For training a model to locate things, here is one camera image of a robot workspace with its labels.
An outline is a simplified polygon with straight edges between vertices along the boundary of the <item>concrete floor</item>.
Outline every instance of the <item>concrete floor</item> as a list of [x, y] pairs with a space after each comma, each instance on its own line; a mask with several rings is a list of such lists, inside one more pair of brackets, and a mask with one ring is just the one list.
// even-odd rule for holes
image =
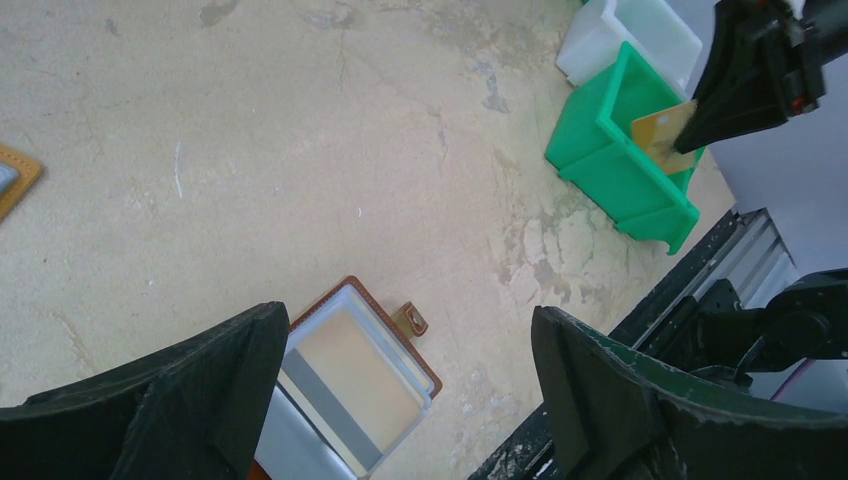
[[[579, 1], [207, 2], [0, 4], [0, 141], [47, 167], [0, 225], [0, 405], [354, 274], [445, 384], [375, 478], [466, 476], [541, 401], [533, 306], [609, 331], [677, 260], [542, 156]], [[690, 197], [689, 246], [710, 158]]]

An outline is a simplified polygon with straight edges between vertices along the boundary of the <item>brown leather tray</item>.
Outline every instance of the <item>brown leather tray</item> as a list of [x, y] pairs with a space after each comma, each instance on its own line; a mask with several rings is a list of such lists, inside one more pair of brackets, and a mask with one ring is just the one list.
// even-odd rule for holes
[[14, 168], [20, 176], [0, 195], [0, 220], [5, 217], [41, 175], [41, 164], [21, 152], [0, 143], [0, 162]]
[[365, 303], [367, 303], [368, 306], [371, 307], [372, 310], [374, 310], [374, 312], [377, 314], [377, 316], [380, 318], [380, 320], [386, 325], [386, 327], [389, 329], [389, 331], [392, 332], [392, 334], [395, 336], [395, 338], [397, 338], [397, 340], [401, 343], [401, 345], [403, 345], [403, 348], [405, 348], [409, 352], [409, 354], [412, 356], [412, 358], [415, 360], [415, 362], [421, 367], [422, 370], [424, 370], [424, 373], [428, 377], [430, 377], [431, 380], [433, 380], [433, 391], [432, 391], [432, 393], [430, 393], [430, 398], [431, 399], [435, 398], [436, 395], [442, 390], [441, 379], [439, 379], [439, 377], [436, 376], [436, 373], [433, 371], [433, 369], [430, 368], [429, 365], [427, 365], [427, 362], [424, 361], [424, 359], [421, 357], [421, 354], [418, 353], [418, 350], [416, 350], [415, 347], [412, 345], [412, 342], [409, 341], [409, 338], [407, 338], [406, 335], [404, 335], [403, 332], [401, 331], [401, 329], [397, 326], [397, 324], [395, 324], [395, 322], [392, 320], [392, 317], [390, 317], [389, 314], [386, 313], [385, 310], [383, 310], [383, 307], [381, 307], [380, 304], [377, 303], [377, 301], [374, 299], [374, 297], [371, 296], [370, 293], [368, 293], [368, 290], [365, 289], [365, 286], [362, 285], [362, 282], [360, 282], [359, 279], [356, 278], [353, 275], [348, 276], [347, 278], [342, 280], [341, 283], [339, 283], [338, 285], [333, 287], [332, 290], [330, 290], [326, 295], [321, 297], [321, 299], [318, 300], [318, 302], [316, 302], [314, 305], [309, 307], [309, 309], [306, 310], [306, 312], [304, 312], [300, 317], [298, 317], [297, 320], [295, 320], [294, 323], [292, 323], [290, 331], [294, 331], [301, 324], [303, 324], [303, 322], [307, 318], [309, 318], [313, 314], [315, 314], [315, 312], [319, 308], [321, 308], [336, 293], [338, 293], [339, 290], [341, 290], [343, 287], [345, 287], [347, 285], [350, 285], [351, 287], [353, 287], [354, 290], [356, 290], [357, 293], [359, 293], [362, 296], [362, 298], [365, 299]]

